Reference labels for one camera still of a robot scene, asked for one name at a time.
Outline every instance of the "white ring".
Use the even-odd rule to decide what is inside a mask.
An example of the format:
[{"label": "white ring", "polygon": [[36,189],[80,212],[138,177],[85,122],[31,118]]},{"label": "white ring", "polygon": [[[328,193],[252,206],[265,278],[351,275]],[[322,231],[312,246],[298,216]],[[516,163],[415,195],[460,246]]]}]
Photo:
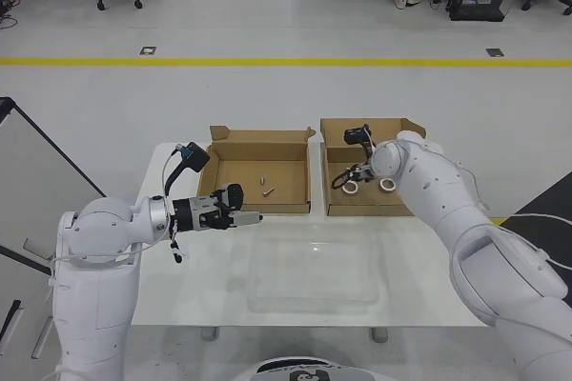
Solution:
[{"label": "white ring", "polygon": [[[392,186],[389,187],[389,188],[386,187],[385,184],[383,184],[384,181],[389,181],[390,184],[392,184]],[[383,191],[384,193],[392,193],[393,191],[396,190],[397,185],[394,183],[394,181],[393,181],[391,178],[386,177],[386,178],[382,178],[382,179],[379,181],[379,188],[380,188],[381,191]]]},{"label": "white ring", "polygon": [[[345,188],[346,185],[348,184],[354,184],[354,190],[348,190]],[[343,193],[347,194],[347,195],[353,195],[358,193],[358,183],[356,181],[352,181],[352,180],[348,180],[345,184],[343,184],[341,186],[341,190],[343,191]]]}]

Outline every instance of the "clear plastic bin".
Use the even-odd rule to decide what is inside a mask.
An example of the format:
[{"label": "clear plastic bin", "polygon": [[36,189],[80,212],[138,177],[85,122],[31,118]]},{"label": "clear plastic bin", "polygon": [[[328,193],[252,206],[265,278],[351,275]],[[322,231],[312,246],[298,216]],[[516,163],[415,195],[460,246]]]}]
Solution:
[{"label": "clear plastic bin", "polygon": [[250,310],[363,313],[378,301],[378,245],[368,228],[263,221],[251,247]]}]

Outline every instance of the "open cardboard box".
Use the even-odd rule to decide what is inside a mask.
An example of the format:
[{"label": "open cardboard box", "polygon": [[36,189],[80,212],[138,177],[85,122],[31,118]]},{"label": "open cardboard box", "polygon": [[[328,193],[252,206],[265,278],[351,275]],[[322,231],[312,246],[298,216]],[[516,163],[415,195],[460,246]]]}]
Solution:
[{"label": "open cardboard box", "polygon": [[[210,161],[201,172],[197,195],[229,183],[244,190],[243,211],[309,213],[311,187],[307,130],[229,130],[210,126]],[[260,185],[260,178],[265,184]],[[267,197],[263,192],[274,188]]]},{"label": "open cardboard box", "polygon": [[379,189],[378,180],[369,183],[360,182],[358,193],[346,195],[331,189],[331,182],[347,168],[366,160],[361,146],[348,146],[343,141],[343,133],[352,128],[368,124],[375,143],[395,139],[402,130],[412,130],[426,136],[424,127],[405,118],[359,118],[359,119],[321,119],[320,130],[325,147],[322,152],[324,171],[324,200],[328,215],[412,215],[402,204],[400,197],[393,193],[384,193]]}]

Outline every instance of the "floor marking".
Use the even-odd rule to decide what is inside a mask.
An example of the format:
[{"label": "floor marking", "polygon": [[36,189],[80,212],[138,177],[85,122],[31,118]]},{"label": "floor marking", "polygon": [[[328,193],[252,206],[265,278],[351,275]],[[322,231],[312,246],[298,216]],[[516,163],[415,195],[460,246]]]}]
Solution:
[{"label": "floor marking", "polygon": [[489,56],[492,58],[499,58],[504,56],[502,50],[497,48],[488,48],[485,51],[487,51],[487,54],[489,54]]},{"label": "floor marking", "polygon": [[156,47],[144,47],[140,51],[140,55],[154,55],[156,53]]},{"label": "floor marking", "polygon": [[22,67],[336,67],[336,68],[572,68],[572,59],[447,58],[25,58],[0,57]]}]

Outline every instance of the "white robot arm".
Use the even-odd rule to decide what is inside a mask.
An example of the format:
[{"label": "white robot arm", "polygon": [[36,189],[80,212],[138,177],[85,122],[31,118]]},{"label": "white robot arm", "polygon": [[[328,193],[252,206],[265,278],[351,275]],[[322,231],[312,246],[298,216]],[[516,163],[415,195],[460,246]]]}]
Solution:
[{"label": "white robot arm", "polygon": [[[449,250],[450,277],[461,300],[482,322],[496,327],[523,377],[572,381],[572,310],[562,301],[567,287],[546,263],[546,253],[492,224],[471,198],[459,168],[442,155],[438,145],[403,131],[396,141],[375,147],[368,126],[346,131],[345,140],[362,144],[368,159],[344,172],[333,186],[339,187],[339,181],[391,178],[407,208]],[[182,153],[183,165],[168,179],[164,196],[185,168],[200,171],[205,165],[199,150],[189,145],[174,151]],[[64,214],[53,297],[53,318],[62,344],[57,372],[63,372],[62,381],[123,379],[123,352],[137,300],[142,243],[153,244],[166,231],[173,237],[178,231],[258,223],[262,219],[258,213],[239,211],[242,197],[241,187],[230,185],[207,197],[173,202],[169,197],[145,198],[134,208],[100,199],[80,214]],[[123,259],[115,260],[119,254]],[[298,379],[321,379],[319,374],[336,380],[389,379],[323,364],[261,373],[252,370],[238,380],[285,379],[286,372]]]},{"label": "white robot arm", "polygon": [[392,179],[407,208],[449,250],[459,297],[478,319],[496,327],[523,377],[572,380],[572,310],[562,301],[567,287],[545,261],[546,253],[485,217],[440,146],[412,131],[377,146],[370,137],[368,126],[346,131],[346,142],[362,144],[368,160],[343,179]]},{"label": "white robot arm", "polygon": [[163,195],[145,197],[135,207],[102,198],[80,213],[62,216],[51,278],[53,321],[62,347],[56,373],[62,381],[123,380],[143,243],[154,245],[169,236],[175,262],[180,263],[175,241],[179,231],[226,230],[262,220],[258,212],[240,211],[243,190],[238,184],[208,196],[171,201],[169,189],[177,176],[186,168],[200,171],[209,158],[195,144],[178,145],[172,155],[179,152],[182,162]]}]

